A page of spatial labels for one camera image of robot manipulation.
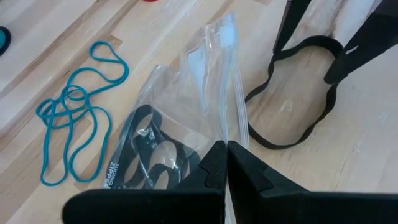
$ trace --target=black elastic strap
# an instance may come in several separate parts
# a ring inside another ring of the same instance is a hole
[[[146,117],[152,115],[152,119],[142,133],[133,137],[137,131],[140,122]],[[200,162],[200,156],[190,147],[171,138],[168,134],[160,130],[162,125],[162,115],[150,105],[142,105],[132,113],[132,121],[128,129],[127,136],[123,143],[120,154],[115,152],[109,163],[108,170],[114,170],[113,161],[117,161],[117,172],[111,177],[111,183],[108,184],[111,189],[133,189],[142,181],[142,189],[153,189],[160,175],[167,172],[169,181],[167,188],[175,187],[185,177],[188,166],[190,170],[196,168]],[[175,164],[171,168],[164,164],[157,163],[150,166],[150,160],[156,147],[163,142],[171,142],[175,146],[177,153]],[[136,157],[139,157],[139,165],[133,176],[124,181],[124,176]]]
[[[251,98],[253,98],[254,96],[260,94],[262,91],[264,91],[268,84],[269,81],[272,78],[272,75],[274,73],[274,64],[275,62],[279,61],[279,60],[283,60],[286,59],[288,57],[291,57],[293,55],[295,55],[297,52],[299,52],[301,49],[305,48],[305,47],[309,47],[309,46],[317,46],[317,47],[323,47],[324,49],[329,50],[333,56],[335,58],[337,58],[338,54],[343,50],[343,46],[335,39],[332,39],[330,37],[326,37],[326,36],[322,36],[322,35],[318,35],[318,36],[313,36],[313,37],[309,37],[305,40],[303,40],[303,42],[299,43],[297,46],[292,47],[291,49],[287,49],[287,50],[282,50],[279,52],[275,52],[274,56],[272,56],[272,59],[269,63],[268,66],[268,79],[260,86],[258,86],[257,88],[253,89],[245,98],[245,102],[247,103]],[[298,144],[300,144],[301,142],[303,142],[304,140],[306,140],[309,135],[311,134],[312,130],[314,129],[314,127],[321,121],[323,120],[326,115],[333,109],[333,107],[335,106],[336,103],[336,91],[337,91],[337,86],[339,83],[335,83],[334,85],[332,85],[330,87],[330,89],[328,90],[328,93],[326,94],[326,106],[325,109],[323,110],[323,113],[319,116],[319,118],[312,123],[302,134],[301,138],[293,143],[293,144],[286,144],[286,145],[276,145],[273,144],[271,142],[269,142],[268,140],[266,140],[265,138],[263,138],[256,130],[254,130],[254,128],[248,123],[249,126],[249,134],[252,138],[254,138],[259,144],[261,144],[262,146],[268,148],[268,149],[287,149],[293,146],[296,146]]]

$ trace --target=teal rubber band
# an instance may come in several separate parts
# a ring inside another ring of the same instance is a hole
[[[116,58],[102,58],[102,57],[97,57],[94,55],[94,50],[100,45],[105,45],[109,47],[111,50],[112,54]],[[38,107],[36,108],[36,115],[41,118],[43,121],[44,125],[46,125],[47,130],[45,132],[45,137],[44,137],[44,143],[43,143],[43,166],[42,166],[42,171],[40,173],[40,181],[42,184],[46,186],[56,186],[58,184],[61,184],[67,177],[68,173],[70,172],[70,175],[77,181],[77,182],[91,182],[94,180],[98,174],[101,171],[102,164],[104,161],[105,157],[105,152],[106,152],[106,146],[108,145],[108,139],[112,131],[112,120],[109,115],[109,113],[102,107],[100,106],[92,106],[90,104],[90,97],[93,95],[96,95],[98,93],[101,93],[103,91],[106,91],[110,88],[116,87],[120,84],[122,84],[126,78],[129,76],[129,66],[127,63],[119,57],[119,55],[114,51],[112,48],[111,44],[109,44],[106,41],[99,40],[93,43],[89,49],[89,54],[90,57],[96,61],[99,62],[108,62],[108,63],[118,63],[124,67],[124,72],[123,74],[115,79],[111,79],[106,77],[102,72],[95,68],[91,67],[81,67],[76,69],[75,71],[72,72],[70,75],[69,79],[67,80],[67,84],[61,91],[61,95],[56,98],[48,98],[45,99],[43,102],[41,102]],[[103,86],[101,88],[95,89],[91,92],[87,92],[83,87],[73,84],[73,80],[75,79],[76,76],[78,76],[81,72],[94,72],[97,75],[99,75],[101,78],[103,78],[105,81],[109,83],[109,85]],[[65,100],[69,99],[71,101],[82,101],[83,104],[77,108],[69,108],[68,105],[66,104]],[[63,108],[62,111],[57,112],[57,106],[61,106]],[[108,130],[105,133],[104,136],[104,141],[102,143],[101,151],[99,154],[99,159],[98,159],[98,164],[96,166],[96,169],[94,173],[91,175],[91,177],[87,179],[82,179],[78,176],[78,174],[75,172],[73,168],[73,162],[77,156],[77,154],[83,150],[87,145],[89,145],[90,142],[94,139],[96,133],[97,133],[97,128],[98,128],[98,120],[97,117],[95,116],[94,111],[102,111],[107,119],[108,119]],[[79,115],[76,118],[73,118],[74,114],[79,113]],[[91,118],[93,120],[93,130],[89,136],[89,138],[80,146],[78,146],[75,151],[71,154],[69,160],[68,160],[68,150],[70,148],[70,144],[72,141],[73,137],[73,127],[76,122],[78,122],[82,117],[84,117],[86,114],[90,114]],[[60,117],[67,117],[68,121],[63,124],[54,124],[55,118],[60,118]],[[64,173],[63,176],[61,177],[60,180],[56,182],[47,182],[44,179],[44,174],[45,171],[47,170],[47,166],[49,163],[49,144],[50,144],[50,139],[51,139],[51,134],[52,131],[55,129],[61,129],[61,128],[66,128],[68,127],[69,133],[67,140],[65,141],[65,145],[63,148],[63,168],[64,168]]]

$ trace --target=plastic bag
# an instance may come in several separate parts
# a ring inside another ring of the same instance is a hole
[[[180,55],[180,68],[156,66],[124,122],[104,187],[169,189],[215,141],[248,148],[234,15],[202,27]]]

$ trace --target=ziploc bag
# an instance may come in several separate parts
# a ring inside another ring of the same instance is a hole
[[[170,189],[218,140],[248,148],[233,14],[202,27],[180,68],[156,66],[126,118],[104,187]]]

